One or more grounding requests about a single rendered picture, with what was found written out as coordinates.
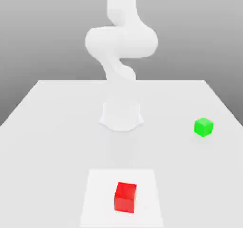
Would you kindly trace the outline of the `small red cube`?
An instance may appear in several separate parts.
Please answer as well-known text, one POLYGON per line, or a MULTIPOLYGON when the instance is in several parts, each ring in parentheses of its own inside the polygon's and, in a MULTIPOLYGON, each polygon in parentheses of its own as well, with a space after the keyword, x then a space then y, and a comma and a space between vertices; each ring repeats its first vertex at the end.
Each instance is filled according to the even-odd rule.
POLYGON ((114 195, 114 210, 134 213, 136 184, 118 182, 114 195))

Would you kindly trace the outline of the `small green cube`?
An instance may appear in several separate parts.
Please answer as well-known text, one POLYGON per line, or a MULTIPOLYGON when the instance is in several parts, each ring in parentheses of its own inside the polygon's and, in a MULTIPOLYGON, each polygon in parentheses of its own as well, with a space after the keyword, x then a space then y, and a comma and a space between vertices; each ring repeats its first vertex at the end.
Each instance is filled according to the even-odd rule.
POLYGON ((212 133, 214 122, 207 118, 200 118, 194 122, 194 132, 205 137, 212 133))

